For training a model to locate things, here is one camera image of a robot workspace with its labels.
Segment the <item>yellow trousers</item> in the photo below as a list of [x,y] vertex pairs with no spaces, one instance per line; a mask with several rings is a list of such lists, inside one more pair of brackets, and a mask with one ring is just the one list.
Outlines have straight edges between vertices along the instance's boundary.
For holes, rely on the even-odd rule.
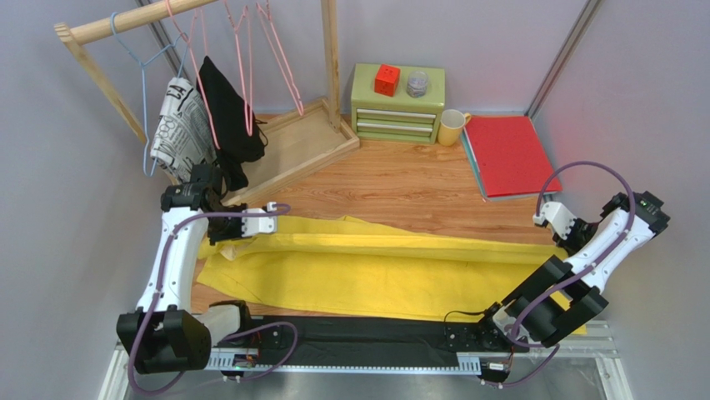
[[203,242],[199,283],[250,303],[423,321],[467,321],[504,299],[553,245],[409,232],[355,217],[284,215],[277,231]]

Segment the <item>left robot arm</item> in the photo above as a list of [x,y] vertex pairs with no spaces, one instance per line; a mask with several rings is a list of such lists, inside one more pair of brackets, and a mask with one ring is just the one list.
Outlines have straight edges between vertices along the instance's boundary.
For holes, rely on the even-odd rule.
[[189,179],[161,196],[162,231],[147,286],[135,311],[117,320],[117,335],[139,374],[202,370],[213,347],[242,327],[243,302],[219,302],[195,316],[190,310],[198,251],[246,232],[240,213],[226,207],[223,172],[211,164],[193,167]]

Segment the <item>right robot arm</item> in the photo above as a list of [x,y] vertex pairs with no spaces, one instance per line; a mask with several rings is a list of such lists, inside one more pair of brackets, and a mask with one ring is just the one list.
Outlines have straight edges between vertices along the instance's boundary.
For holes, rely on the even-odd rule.
[[586,222],[560,202],[545,202],[532,220],[552,229],[567,256],[552,255],[484,312],[476,324],[483,347],[550,348],[595,318],[608,305],[603,291],[613,271],[668,227],[663,204],[649,191],[620,192],[599,222]]

